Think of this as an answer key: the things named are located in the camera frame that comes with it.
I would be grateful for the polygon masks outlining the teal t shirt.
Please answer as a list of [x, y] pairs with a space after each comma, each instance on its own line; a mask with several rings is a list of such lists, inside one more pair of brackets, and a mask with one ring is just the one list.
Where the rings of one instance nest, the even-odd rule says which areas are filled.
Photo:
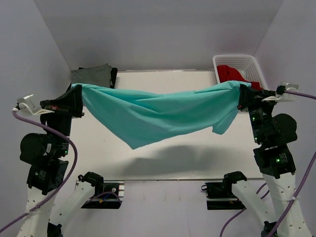
[[185, 135], [208, 127], [222, 135], [238, 114], [240, 87], [227, 81], [202, 90], [155, 94], [82, 84], [89, 112], [130, 148]]

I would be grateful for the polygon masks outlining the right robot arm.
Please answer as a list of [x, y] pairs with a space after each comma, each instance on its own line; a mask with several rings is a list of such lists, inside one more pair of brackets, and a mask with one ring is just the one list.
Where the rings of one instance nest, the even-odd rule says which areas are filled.
[[294, 85], [279, 85], [276, 91], [240, 87], [240, 111], [248, 111], [253, 137], [259, 145], [254, 158], [269, 189], [273, 203], [270, 211], [263, 200], [251, 191], [249, 182], [241, 172], [224, 176], [223, 192], [236, 196], [262, 227], [263, 237], [310, 237], [300, 206], [300, 193], [316, 158], [313, 157], [299, 185], [296, 185], [296, 166], [288, 143], [297, 140], [297, 122], [288, 114], [272, 115], [276, 103], [292, 101], [294, 96], [315, 99], [299, 93]]

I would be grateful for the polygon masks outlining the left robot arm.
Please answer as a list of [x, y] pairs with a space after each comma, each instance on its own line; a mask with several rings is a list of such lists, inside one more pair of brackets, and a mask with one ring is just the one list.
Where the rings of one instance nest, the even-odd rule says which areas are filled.
[[75, 191], [57, 214], [51, 215], [55, 197], [69, 179], [68, 161], [63, 158], [74, 150], [69, 139], [74, 118], [83, 117], [82, 86], [76, 85], [54, 100], [34, 102], [33, 95], [18, 99], [13, 115], [27, 123], [39, 126], [45, 133], [29, 133], [20, 143], [20, 160], [29, 164], [27, 177], [28, 200], [20, 237], [61, 237], [75, 213], [88, 201], [104, 192], [103, 177], [88, 172], [79, 176]]

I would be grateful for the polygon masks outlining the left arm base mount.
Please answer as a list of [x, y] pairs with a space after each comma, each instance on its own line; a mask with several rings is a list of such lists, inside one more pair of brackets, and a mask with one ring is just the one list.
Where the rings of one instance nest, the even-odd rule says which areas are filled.
[[104, 181], [81, 209], [119, 209], [124, 197], [123, 181]]

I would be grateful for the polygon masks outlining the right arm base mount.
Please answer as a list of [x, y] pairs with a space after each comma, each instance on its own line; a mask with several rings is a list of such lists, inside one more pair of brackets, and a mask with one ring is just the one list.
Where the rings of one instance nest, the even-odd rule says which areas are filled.
[[201, 186], [206, 194], [207, 210], [242, 210], [243, 203], [224, 185], [223, 181], [206, 182]]

